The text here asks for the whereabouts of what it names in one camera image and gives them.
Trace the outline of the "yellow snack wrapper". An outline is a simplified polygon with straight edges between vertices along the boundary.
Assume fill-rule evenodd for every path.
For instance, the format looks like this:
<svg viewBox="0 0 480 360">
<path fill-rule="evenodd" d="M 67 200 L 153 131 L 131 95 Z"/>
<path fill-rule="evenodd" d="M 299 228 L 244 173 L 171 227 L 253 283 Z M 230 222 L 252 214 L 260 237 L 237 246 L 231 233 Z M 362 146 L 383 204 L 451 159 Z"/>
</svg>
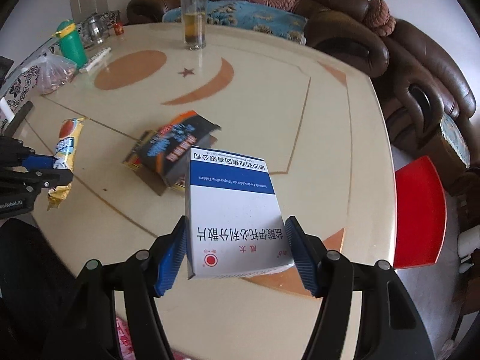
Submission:
<svg viewBox="0 0 480 360">
<path fill-rule="evenodd" d="M 58 142 L 55 146 L 54 169 L 64 169 L 73 172 L 78 140 L 85 120 L 85 118 L 64 120 L 58 134 Z M 65 185 L 59 184 L 58 186 L 49 189 L 47 210 L 58 208 L 59 205 L 67 199 L 71 189 L 72 181 Z"/>
</svg>

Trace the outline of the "white blue medicine box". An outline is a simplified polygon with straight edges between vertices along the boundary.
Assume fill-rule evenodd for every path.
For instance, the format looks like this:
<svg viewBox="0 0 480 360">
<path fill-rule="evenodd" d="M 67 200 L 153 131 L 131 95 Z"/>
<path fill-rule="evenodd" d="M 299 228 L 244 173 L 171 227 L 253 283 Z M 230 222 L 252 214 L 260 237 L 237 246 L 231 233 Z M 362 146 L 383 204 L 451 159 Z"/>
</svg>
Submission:
<svg viewBox="0 0 480 360">
<path fill-rule="evenodd" d="M 262 158 L 194 146 L 185 176 L 188 277 L 272 275 L 293 267 Z"/>
</svg>

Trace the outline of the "pink lined trash bin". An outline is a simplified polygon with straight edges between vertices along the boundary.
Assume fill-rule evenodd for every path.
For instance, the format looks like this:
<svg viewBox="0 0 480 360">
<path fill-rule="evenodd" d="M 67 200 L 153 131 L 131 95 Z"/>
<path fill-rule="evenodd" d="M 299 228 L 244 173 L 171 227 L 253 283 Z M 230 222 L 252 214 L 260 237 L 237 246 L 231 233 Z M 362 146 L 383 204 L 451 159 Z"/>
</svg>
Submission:
<svg viewBox="0 0 480 360">
<path fill-rule="evenodd" d="M 120 342 L 120 351 L 125 360 L 135 360 L 134 348 L 126 321 L 117 317 L 115 319 L 116 331 Z"/>
</svg>

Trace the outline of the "dark flat object on table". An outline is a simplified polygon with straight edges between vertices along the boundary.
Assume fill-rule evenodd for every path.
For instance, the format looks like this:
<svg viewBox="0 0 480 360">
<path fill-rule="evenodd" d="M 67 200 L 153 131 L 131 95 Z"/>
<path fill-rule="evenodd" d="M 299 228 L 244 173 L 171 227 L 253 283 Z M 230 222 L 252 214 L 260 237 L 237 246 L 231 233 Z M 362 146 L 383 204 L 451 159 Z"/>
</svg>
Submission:
<svg viewBox="0 0 480 360">
<path fill-rule="evenodd" d="M 27 101 L 19 108 L 18 112 L 15 114 L 13 120 L 7 125 L 7 127 L 3 130 L 2 135 L 5 137 L 13 137 L 15 135 L 17 129 L 22 125 L 25 121 L 26 116 L 32 111 L 33 104 L 31 101 Z"/>
</svg>

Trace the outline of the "plastic bag of nuts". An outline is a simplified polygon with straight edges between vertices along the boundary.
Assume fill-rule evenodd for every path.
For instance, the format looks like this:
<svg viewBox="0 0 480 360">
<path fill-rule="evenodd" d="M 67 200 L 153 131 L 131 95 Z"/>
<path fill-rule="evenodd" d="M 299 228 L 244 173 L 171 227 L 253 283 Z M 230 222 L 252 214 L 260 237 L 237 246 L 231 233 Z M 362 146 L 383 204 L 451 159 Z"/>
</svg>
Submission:
<svg viewBox="0 0 480 360">
<path fill-rule="evenodd" d="M 24 67 L 24 71 L 37 72 L 36 88 L 39 94 L 51 94 L 70 82 L 77 71 L 77 64 L 49 49 L 42 49 L 40 55 Z"/>
</svg>

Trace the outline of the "cream coffee table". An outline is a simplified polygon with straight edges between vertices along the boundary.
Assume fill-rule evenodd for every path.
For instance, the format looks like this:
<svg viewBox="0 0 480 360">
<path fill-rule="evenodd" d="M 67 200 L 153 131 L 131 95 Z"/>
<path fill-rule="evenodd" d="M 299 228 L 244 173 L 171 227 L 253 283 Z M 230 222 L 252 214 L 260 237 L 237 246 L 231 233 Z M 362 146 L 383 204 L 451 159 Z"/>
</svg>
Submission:
<svg viewBox="0 0 480 360">
<path fill-rule="evenodd" d="M 341 235 L 359 263 L 395 253 L 395 170 L 369 78 L 319 51 L 263 33 L 211 26 L 187 50 L 179 24 L 128 26 L 92 75 L 32 99 L 16 135 L 52 152 L 65 119 L 84 117 L 67 199 L 33 211 L 71 272 L 91 258 L 126 260 L 170 232 L 185 211 L 173 190 L 156 194 L 123 160 L 146 131 L 186 111 L 220 126 L 215 147 L 266 161 L 284 216 L 306 233 Z"/>
</svg>

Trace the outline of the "black orange carton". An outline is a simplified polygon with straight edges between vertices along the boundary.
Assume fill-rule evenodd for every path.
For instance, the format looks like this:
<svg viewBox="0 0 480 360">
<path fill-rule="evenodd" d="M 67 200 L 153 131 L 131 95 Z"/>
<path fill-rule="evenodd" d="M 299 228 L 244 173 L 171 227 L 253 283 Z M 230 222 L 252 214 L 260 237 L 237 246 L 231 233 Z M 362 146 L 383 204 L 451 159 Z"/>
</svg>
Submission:
<svg viewBox="0 0 480 360">
<path fill-rule="evenodd" d="M 196 111 L 187 111 L 158 130 L 149 131 L 133 153 L 139 164 L 160 176 L 166 186 L 172 187 L 186 173 L 191 147 L 210 148 L 215 131 L 221 131 L 219 124 Z"/>
</svg>

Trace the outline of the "white remote control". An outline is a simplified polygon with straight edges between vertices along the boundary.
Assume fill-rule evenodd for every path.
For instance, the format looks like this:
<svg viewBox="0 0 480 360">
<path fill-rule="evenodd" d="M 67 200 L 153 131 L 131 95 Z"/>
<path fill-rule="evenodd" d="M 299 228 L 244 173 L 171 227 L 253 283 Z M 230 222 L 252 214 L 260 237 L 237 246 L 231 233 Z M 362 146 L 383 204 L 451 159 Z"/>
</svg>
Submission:
<svg viewBox="0 0 480 360">
<path fill-rule="evenodd" d="M 79 69 L 80 73 L 91 72 L 96 66 L 98 66 L 112 51 L 111 47 L 105 47 L 100 49 L 96 54 L 90 57 L 85 65 Z"/>
</svg>

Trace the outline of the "red plastic stool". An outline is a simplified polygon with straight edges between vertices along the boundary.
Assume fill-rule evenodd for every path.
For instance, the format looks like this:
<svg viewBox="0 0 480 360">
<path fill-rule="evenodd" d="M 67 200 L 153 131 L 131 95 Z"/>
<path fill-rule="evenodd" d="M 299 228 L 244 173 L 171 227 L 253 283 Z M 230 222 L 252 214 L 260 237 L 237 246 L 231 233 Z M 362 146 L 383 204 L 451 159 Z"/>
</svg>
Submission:
<svg viewBox="0 0 480 360">
<path fill-rule="evenodd" d="M 437 263 L 447 227 L 447 205 L 431 159 L 422 156 L 395 172 L 397 231 L 395 269 Z"/>
</svg>

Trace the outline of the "green thermos bottle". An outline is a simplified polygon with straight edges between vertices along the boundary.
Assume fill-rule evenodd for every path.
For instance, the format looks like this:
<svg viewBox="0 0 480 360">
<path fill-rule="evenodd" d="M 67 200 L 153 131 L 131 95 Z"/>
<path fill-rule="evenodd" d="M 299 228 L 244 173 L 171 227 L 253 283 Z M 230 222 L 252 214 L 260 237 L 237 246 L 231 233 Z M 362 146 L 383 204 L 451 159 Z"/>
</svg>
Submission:
<svg viewBox="0 0 480 360">
<path fill-rule="evenodd" d="M 62 55 L 72 60 L 78 69 L 82 68 L 88 59 L 76 24 L 71 19 L 63 21 L 55 31 L 55 37 Z"/>
</svg>

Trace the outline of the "small red cup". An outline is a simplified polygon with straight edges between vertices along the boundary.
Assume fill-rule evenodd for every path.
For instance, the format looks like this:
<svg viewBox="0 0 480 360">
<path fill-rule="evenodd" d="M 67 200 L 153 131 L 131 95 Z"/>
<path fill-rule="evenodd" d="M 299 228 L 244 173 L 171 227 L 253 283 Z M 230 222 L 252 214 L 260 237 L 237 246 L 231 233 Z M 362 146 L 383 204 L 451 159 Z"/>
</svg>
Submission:
<svg viewBox="0 0 480 360">
<path fill-rule="evenodd" d="M 117 36 L 121 36 L 124 34 L 124 26 L 121 22 L 115 22 L 113 24 L 113 29 L 114 29 L 114 32 L 115 32 L 115 35 Z"/>
</svg>

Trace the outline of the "white cylindrical appliance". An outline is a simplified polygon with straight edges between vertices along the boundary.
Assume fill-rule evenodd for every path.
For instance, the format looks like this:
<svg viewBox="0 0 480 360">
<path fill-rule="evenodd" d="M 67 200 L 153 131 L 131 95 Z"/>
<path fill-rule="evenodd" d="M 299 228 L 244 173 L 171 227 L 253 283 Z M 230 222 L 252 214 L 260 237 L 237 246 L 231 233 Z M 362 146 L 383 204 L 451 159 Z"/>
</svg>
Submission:
<svg viewBox="0 0 480 360">
<path fill-rule="evenodd" d="M 480 225 L 474 226 L 459 234 L 457 238 L 457 252 L 460 259 L 459 273 L 467 272 L 473 267 L 472 254 L 480 246 Z"/>
</svg>

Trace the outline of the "brown leather long sofa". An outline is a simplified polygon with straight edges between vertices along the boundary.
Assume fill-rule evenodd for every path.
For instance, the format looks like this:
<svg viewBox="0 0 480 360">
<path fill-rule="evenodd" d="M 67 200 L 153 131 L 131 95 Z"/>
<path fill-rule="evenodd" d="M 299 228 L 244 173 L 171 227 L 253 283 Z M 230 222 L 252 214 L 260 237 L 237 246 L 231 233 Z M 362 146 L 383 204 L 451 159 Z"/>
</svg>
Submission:
<svg viewBox="0 0 480 360">
<path fill-rule="evenodd" d="M 209 0 L 226 2 L 228 0 Z M 271 7 L 305 19 L 307 46 L 347 63 L 371 78 L 387 69 L 390 53 L 368 17 L 368 0 L 231 0 Z M 130 24 L 159 23 L 179 8 L 181 0 L 131 0 L 126 8 Z"/>
</svg>

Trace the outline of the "glass tea bottle gold lid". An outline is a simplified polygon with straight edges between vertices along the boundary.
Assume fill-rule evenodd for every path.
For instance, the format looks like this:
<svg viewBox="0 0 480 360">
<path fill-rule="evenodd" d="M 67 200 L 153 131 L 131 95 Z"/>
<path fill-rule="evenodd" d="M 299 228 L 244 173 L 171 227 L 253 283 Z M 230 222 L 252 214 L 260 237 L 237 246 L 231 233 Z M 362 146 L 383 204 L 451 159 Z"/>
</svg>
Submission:
<svg viewBox="0 0 480 360">
<path fill-rule="evenodd" d="M 206 45 L 208 0 L 181 0 L 181 22 L 188 50 L 200 50 Z"/>
</svg>

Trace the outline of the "pink knot cushion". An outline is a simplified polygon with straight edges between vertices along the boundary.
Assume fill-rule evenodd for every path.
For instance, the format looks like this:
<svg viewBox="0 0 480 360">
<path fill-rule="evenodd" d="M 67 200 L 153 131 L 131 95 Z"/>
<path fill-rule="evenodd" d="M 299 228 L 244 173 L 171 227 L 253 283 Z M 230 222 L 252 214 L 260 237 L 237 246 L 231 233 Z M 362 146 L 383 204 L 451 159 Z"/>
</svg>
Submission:
<svg viewBox="0 0 480 360">
<path fill-rule="evenodd" d="M 396 20 L 384 0 L 370 0 L 364 25 L 380 38 L 385 38 L 394 32 Z"/>
</svg>

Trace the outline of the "blue floral sofa cover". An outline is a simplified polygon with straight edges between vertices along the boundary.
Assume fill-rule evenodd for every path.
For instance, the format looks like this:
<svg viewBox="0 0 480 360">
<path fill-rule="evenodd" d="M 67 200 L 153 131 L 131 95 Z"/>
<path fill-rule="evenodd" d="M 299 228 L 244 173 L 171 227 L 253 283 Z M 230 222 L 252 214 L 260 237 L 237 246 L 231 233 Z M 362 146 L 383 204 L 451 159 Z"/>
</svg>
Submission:
<svg viewBox="0 0 480 360">
<path fill-rule="evenodd" d="M 181 23 L 182 9 L 174 8 L 162 17 L 164 23 Z M 307 19 L 287 10 L 245 0 L 208 1 L 207 25 L 228 26 L 284 38 L 304 45 Z"/>
</svg>

